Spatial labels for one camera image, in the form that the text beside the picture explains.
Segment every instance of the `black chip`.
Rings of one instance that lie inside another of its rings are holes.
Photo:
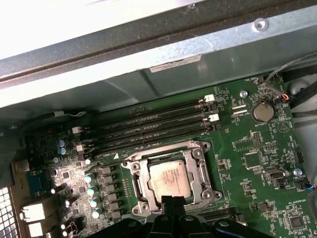
[[[225,170],[226,166],[225,165],[219,165],[219,170]]]
[[[257,206],[257,204],[252,204],[251,205],[251,209],[252,209],[252,211],[257,211],[258,210],[258,206]]]
[[[303,220],[301,217],[291,217],[289,219],[289,223],[291,224],[291,227],[294,228],[299,228],[304,225]]]
[[[282,103],[282,100],[280,98],[274,98],[273,102],[274,102],[275,105],[279,105],[279,104]]]
[[[86,191],[86,190],[85,190],[85,187],[80,187],[80,188],[79,188],[79,192],[80,192],[80,193],[83,193],[83,192],[85,192],[85,191]]]
[[[267,208],[268,208],[268,206],[267,206],[266,202],[259,204],[259,210],[260,211],[265,212],[267,210]]]
[[[63,178],[64,178],[64,179],[69,178],[69,174],[68,174],[67,172],[63,173]]]
[[[51,169],[50,170],[50,176],[56,176],[57,175],[57,172],[55,169]]]
[[[91,229],[92,231],[96,231],[96,230],[98,230],[98,225],[97,225],[97,224],[91,225],[91,226],[90,226],[90,229]]]

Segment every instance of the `capacitor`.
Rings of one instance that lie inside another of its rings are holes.
[[[65,200],[65,206],[69,207],[71,206],[75,201],[77,200],[77,197],[73,196],[70,199]]]
[[[86,159],[86,160],[85,160],[85,164],[86,164],[86,165],[90,165],[90,164],[91,164],[91,160],[90,160],[90,159]]]
[[[63,232],[62,235],[63,237],[67,237],[68,235],[70,235],[73,232],[72,227],[68,226]]]
[[[93,174],[87,174],[84,178],[85,182],[91,182],[91,180],[93,180],[95,178],[95,176]]]
[[[90,206],[92,208],[97,207],[97,205],[100,203],[100,199],[98,197],[95,197],[93,200],[90,201]]]
[[[58,192],[62,191],[63,189],[64,189],[64,186],[63,186],[63,185],[60,185],[60,186],[57,186],[57,187],[55,187],[55,188],[52,188],[52,189],[51,189],[51,193],[52,193],[52,194],[55,194],[55,193],[58,193]]]
[[[58,147],[65,147],[66,145],[67,145],[67,142],[64,141],[64,140],[59,140],[59,141],[57,142],[57,146],[58,146]]]
[[[71,219],[68,219],[66,222],[60,225],[60,228],[62,230],[65,230],[70,225],[70,223],[71,223]]]
[[[59,149],[59,153],[60,153],[61,155],[66,155],[66,154],[68,153],[68,150],[67,150],[66,148],[64,148],[64,147],[61,147],[61,148]]]
[[[97,192],[97,187],[96,187],[96,186],[92,186],[91,188],[89,188],[89,189],[87,190],[87,194],[88,194],[89,196],[94,196],[95,192]]]
[[[99,218],[99,216],[100,216],[102,213],[103,213],[103,210],[99,207],[99,208],[97,208],[95,211],[93,211],[92,217],[93,217],[94,219],[97,219],[97,218]]]

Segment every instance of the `silver screw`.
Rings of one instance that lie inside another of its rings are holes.
[[[302,176],[302,175],[303,175],[303,171],[302,171],[301,169],[299,169],[299,168],[295,168],[295,169],[293,170],[293,174],[294,174],[295,176]]]
[[[54,157],[53,162],[54,162],[55,164],[57,164],[57,163],[59,162],[59,158],[58,158],[58,157]]]
[[[262,32],[268,28],[268,21],[264,18],[258,18],[252,23],[252,30],[254,32]]]
[[[201,155],[202,155],[202,153],[201,153],[200,150],[195,150],[195,151],[193,152],[193,156],[194,156],[195,158],[200,157]]]
[[[138,170],[140,168],[140,165],[138,163],[135,163],[132,165],[133,170]]]
[[[144,204],[142,205],[142,208],[143,208],[143,210],[148,210],[148,209],[149,209],[149,206],[148,206],[148,204],[144,203]]]
[[[241,98],[246,98],[248,96],[248,92],[246,91],[246,90],[242,90],[241,92],[240,92],[240,97]]]
[[[188,222],[191,222],[191,221],[194,220],[194,218],[191,217],[191,216],[186,216],[186,217],[185,217],[185,220],[188,221]]]
[[[204,199],[208,199],[208,198],[210,198],[210,196],[211,196],[211,193],[210,193],[210,192],[206,191],[206,192],[204,193]]]
[[[228,227],[229,224],[227,222],[221,221],[219,222],[219,225],[221,225],[222,227]]]

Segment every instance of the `gray metal surface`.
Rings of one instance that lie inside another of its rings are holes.
[[[33,82],[3,82],[0,107],[11,105],[6,121],[76,107],[112,110],[268,72],[317,50],[317,6],[267,21],[263,32],[248,23]],[[196,55],[195,63],[148,69]]]
[[[1,1],[0,22],[6,24],[1,25],[0,59],[200,1],[203,0],[75,0],[53,4],[38,0]]]

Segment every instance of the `white label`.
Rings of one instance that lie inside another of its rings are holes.
[[[201,57],[202,56],[194,56],[194,57],[190,57],[190,58],[187,58],[187,59],[182,59],[182,60],[179,60],[179,61],[176,61],[176,62],[172,62],[172,63],[161,64],[161,65],[158,65],[158,66],[151,67],[150,71],[152,73],[155,73],[155,72],[159,72],[159,71],[166,70],[166,69],[169,69],[169,68],[179,67],[179,66],[182,66],[182,65],[185,65],[185,64],[188,64],[188,63],[198,62],[198,61],[200,61]]]

